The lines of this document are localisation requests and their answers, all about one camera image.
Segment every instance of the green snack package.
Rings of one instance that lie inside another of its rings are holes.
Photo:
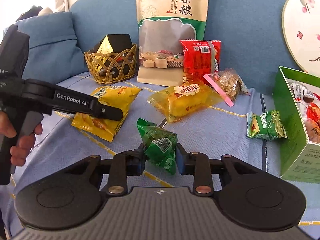
[[[174,175],[176,173],[175,148],[178,142],[177,135],[142,118],[138,119],[137,127],[142,141],[147,147],[145,154],[150,158],[149,161]]]
[[[282,137],[287,138],[287,133],[281,124],[279,111],[272,110],[262,115],[248,113],[247,122],[247,136],[250,138],[260,138],[270,141]]]

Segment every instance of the gray ribbed surface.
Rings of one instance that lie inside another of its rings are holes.
[[[307,240],[299,229],[262,233],[225,218],[213,200],[192,195],[186,187],[135,187],[110,199],[94,219],[77,228],[42,232],[25,229],[14,240]]]

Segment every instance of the open box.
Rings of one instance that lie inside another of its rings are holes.
[[[320,143],[309,141],[287,79],[315,86],[320,91],[319,77],[302,71],[279,67],[273,99],[288,136],[287,139],[282,140],[280,147],[281,178],[320,183]]]

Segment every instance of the human hand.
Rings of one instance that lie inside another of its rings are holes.
[[[38,124],[35,131],[29,136],[20,138],[18,146],[12,146],[10,149],[11,163],[15,166],[23,166],[26,163],[26,158],[29,155],[31,148],[35,145],[36,135],[42,133],[42,124]],[[0,111],[0,134],[8,138],[13,138],[17,135],[14,127],[12,126],[7,114]]]

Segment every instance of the yellow bread package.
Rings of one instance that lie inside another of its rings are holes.
[[[97,97],[98,101],[104,105],[120,108],[123,112],[123,118],[120,121],[113,121],[77,113],[71,125],[112,142],[113,137],[117,134],[128,115],[131,103],[135,100],[140,90],[139,88],[118,86],[95,89],[92,92],[92,96]]]
[[[222,101],[216,91],[200,81],[168,87],[148,98],[148,102],[159,109],[168,122],[179,121],[188,114]]]

